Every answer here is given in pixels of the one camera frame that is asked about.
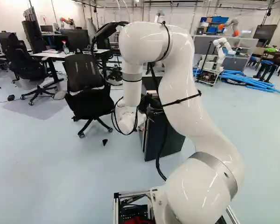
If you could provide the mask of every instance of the black object on floor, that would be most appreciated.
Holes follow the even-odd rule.
[[[14,96],[14,94],[12,94],[12,95],[9,95],[9,96],[8,96],[7,100],[8,100],[8,101],[13,101],[14,98],[15,98],[15,96]]]
[[[103,139],[102,140],[104,146],[107,144],[107,141],[108,141],[108,139]]]

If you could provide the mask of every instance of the white wall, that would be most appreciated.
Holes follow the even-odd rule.
[[[114,0],[99,0],[98,4],[107,6],[107,7],[117,7],[117,3]],[[118,8],[98,8],[98,23],[99,26],[102,24],[111,22],[111,21],[128,21],[128,15],[126,8],[121,0],[119,0],[122,7],[119,12]],[[222,4],[223,7],[244,7],[244,8],[262,8],[267,9],[268,2],[263,1],[247,1],[247,0],[218,0],[219,4]],[[151,8],[144,8],[143,21],[153,21],[156,12],[162,9],[165,13],[166,21],[170,24],[181,26],[189,30],[192,34],[195,33],[196,28],[199,26],[200,18],[203,16],[214,16],[221,15],[227,16],[230,18],[237,17],[239,20],[239,29],[240,30],[249,30],[253,29],[253,33],[257,27],[263,21],[263,18],[266,14],[266,10],[245,10],[245,9],[225,9],[225,8],[201,8],[197,7],[196,10],[194,7],[185,7],[185,4],[179,4],[178,7],[165,7],[158,6],[153,4]],[[216,6],[217,0],[212,0],[210,6]],[[205,3],[198,3],[198,6],[208,6],[209,1]],[[280,2],[273,6],[272,15],[267,17],[265,24],[277,24],[280,19]],[[130,10],[130,21],[142,21],[142,9],[141,8],[129,8]],[[94,15],[94,23],[97,25],[96,17]],[[227,35],[232,34],[231,29],[227,29]],[[271,44],[278,45],[280,47],[280,22],[274,36],[272,38]]]
[[[47,25],[56,22],[51,0],[31,0],[31,3],[35,8],[39,25],[45,25],[43,18],[46,19]],[[59,18],[64,17],[72,18],[76,26],[84,27],[82,4],[71,0],[53,0],[53,3],[59,25]],[[25,20],[23,12],[28,8],[28,0],[0,0],[0,32],[2,30],[16,32],[18,38],[24,40],[27,46],[29,44],[21,22]]]
[[[246,8],[267,8],[267,2],[263,1],[246,1],[246,0],[218,0],[219,4],[223,7],[246,7]],[[32,5],[35,8],[37,19],[40,25],[44,25],[43,18],[46,19],[47,25],[52,25],[56,22],[53,8],[51,5],[51,0],[31,0]],[[239,29],[256,29],[257,25],[261,24],[266,11],[257,10],[240,10],[240,9],[224,9],[224,8],[202,8],[197,7],[185,7],[185,4],[179,4],[176,7],[165,7],[153,4],[151,8],[144,8],[142,15],[142,8],[129,8],[129,14],[124,7],[124,4],[119,0],[121,5],[121,10],[117,7],[115,0],[98,0],[98,4],[107,7],[115,8],[98,8],[98,24],[101,27],[103,24],[111,21],[153,21],[154,16],[158,10],[163,10],[165,12],[165,18],[168,23],[181,26],[189,30],[192,34],[195,33],[196,28],[199,26],[199,21],[202,16],[228,16],[230,18],[237,17],[239,19]],[[54,8],[56,11],[57,21],[59,22],[60,17],[72,18],[75,20],[76,26],[85,26],[85,19],[83,14],[83,5],[71,0],[53,0]],[[131,0],[126,0],[127,5],[131,6]],[[215,6],[217,0],[212,0],[210,6]],[[209,1],[205,3],[198,3],[198,6],[208,6]],[[280,19],[280,2],[275,4],[273,7],[272,15],[266,19],[265,24],[277,24]],[[0,0],[0,31],[6,30],[7,32],[16,32],[19,39],[25,40],[27,44],[27,39],[22,28],[21,21],[24,20],[23,11],[29,8],[28,0]],[[97,26],[96,14],[92,10],[94,24]],[[91,10],[89,6],[85,6],[85,17],[91,18]],[[228,29],[226,34],[231,34],[231,29]],[[274,33],[271,44],[278,45],[280,47],[280,22]]]

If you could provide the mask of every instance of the lab equipment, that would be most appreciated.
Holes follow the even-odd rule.
[[[120,32],[119,48],[124,58],[124,96],[115,112],[121,131],[129,133],[146,119],[124,108],[140,102],[143,63],[162,60],[165,74],[158,93],[163,110],[172,127],[196,146],[163,186],[151,190],[156,223],[214,224],[244,179],[244,162],[201,103],[192,71],[192,37],[164,22],[133,22]],[[136,116],[138,123],[130,125]]]

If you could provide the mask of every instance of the epoxy floor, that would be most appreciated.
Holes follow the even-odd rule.
[[[23,93],[10,81],[0,75],[0,101]],[[280,77],[271,81],[280,89]],[[209,114],[245,160],[245,181],[231,203],[238,219],[280,224],[280,94],[221,82],[197,86]],[[114,100],[122,94],[111,91]],[[144,162],[137,133],[108,133],[94,122],[79,139],[85,121],[71,117],[64,100],[41,98],[33,109],[27,100],[0,103],[0,224],[110,224],[114,192],[163,183],[154,161]],[[111,116],[103,121],[112,125]],[[193,152],[186,139],[180,153],[161,159],[164,174]]]

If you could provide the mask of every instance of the office chair wheel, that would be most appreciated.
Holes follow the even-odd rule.
[[[82,133],[78,133],[78,135],[79,135],[79,138],[81,138],[81,139],[85,137],[83,132]]]
[[[79,121],[79,119],[78,119],[78,118],[76,118],[76,117],[72,117],[72,119],[74,120],[74,122]]]

